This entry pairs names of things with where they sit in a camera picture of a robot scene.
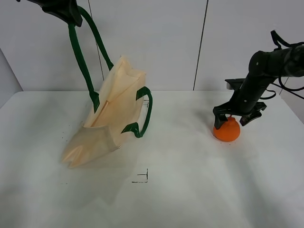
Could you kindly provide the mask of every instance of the table surface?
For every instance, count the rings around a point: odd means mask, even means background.
[[[143,138],[68,169],[88,92],[15,94],[0,109],[0,227],[303,227],[304,125],[279,96],[227,143],[212,135],[212,108],[230,92],[152,95]],[[132,183],[147,169],[148,183]]]

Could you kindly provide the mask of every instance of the orange object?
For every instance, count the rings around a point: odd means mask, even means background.
[[[236,140],[241,133],[241,129],[234,117],[228,117],[228,121],[224,122],[224,124],[220,127],[220,129],[216,129],[213,127],[214,136],[224,142],[231,142]]]

